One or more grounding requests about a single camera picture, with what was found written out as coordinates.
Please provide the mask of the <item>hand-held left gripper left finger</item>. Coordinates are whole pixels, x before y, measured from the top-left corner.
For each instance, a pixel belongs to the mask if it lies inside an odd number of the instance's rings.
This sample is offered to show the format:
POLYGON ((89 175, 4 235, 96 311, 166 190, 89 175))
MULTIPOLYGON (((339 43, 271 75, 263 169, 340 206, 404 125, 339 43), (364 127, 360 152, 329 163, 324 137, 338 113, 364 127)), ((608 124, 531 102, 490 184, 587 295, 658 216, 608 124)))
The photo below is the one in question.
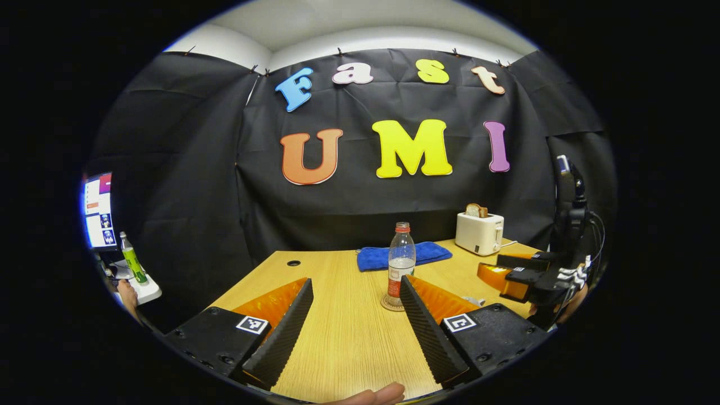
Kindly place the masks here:
POLYGON ((234 310, 206 308, 164 334, 164 341, 211 372, 270 390, 295 349, 313 300, 313 282, 303 277, 234 310))

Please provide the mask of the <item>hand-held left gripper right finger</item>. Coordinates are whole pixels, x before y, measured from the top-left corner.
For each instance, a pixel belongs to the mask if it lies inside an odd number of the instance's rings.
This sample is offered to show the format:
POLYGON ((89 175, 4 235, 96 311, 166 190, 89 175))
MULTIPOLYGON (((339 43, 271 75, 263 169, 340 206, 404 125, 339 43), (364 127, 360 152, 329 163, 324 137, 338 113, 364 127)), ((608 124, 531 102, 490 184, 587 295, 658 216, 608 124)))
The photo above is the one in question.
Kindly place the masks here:
POLYGON ((510 367, 550 336, 502 303, 473 305, 412 275, 402 277, 399 297, 430 372, 445 389, 510 367))

